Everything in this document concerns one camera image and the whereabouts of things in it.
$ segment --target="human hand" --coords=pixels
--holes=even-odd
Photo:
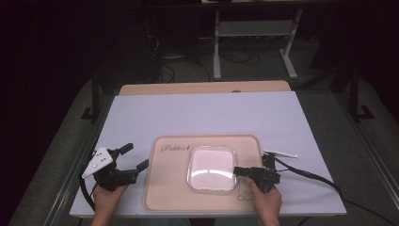
[[[281,208],[281,194],[272,186],[271,190],[263,194],[255,182],[247,178],[247,184],[255,198],[253,209],[259,217],[261,226],[279,226],[279,210]]]
[[[120,202],[120,197],[123,195],[128,186],[119,186],[115,191],[108,191],[100,186],[94,189],[94,206],[95,214],[91,222],[92,226],[108,225],[112,218],[114,211],[117,209]]]

